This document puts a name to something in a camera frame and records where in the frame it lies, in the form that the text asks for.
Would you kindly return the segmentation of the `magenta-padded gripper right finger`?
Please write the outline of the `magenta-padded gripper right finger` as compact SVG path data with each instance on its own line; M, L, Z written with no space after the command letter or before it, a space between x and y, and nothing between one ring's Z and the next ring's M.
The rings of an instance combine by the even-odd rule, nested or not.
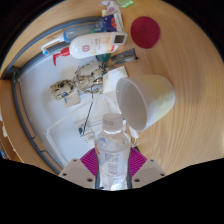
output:
M150 184L166 175L154 159L147 159L134 148L128 161L128 188L135 189Z

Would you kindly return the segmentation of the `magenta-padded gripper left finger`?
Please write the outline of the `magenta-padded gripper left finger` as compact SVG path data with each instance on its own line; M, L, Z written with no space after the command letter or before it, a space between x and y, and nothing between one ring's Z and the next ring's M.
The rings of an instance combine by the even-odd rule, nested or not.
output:
M95 149L89 150L80 159L72 159L59 176L81 187L98 189L100 174Z

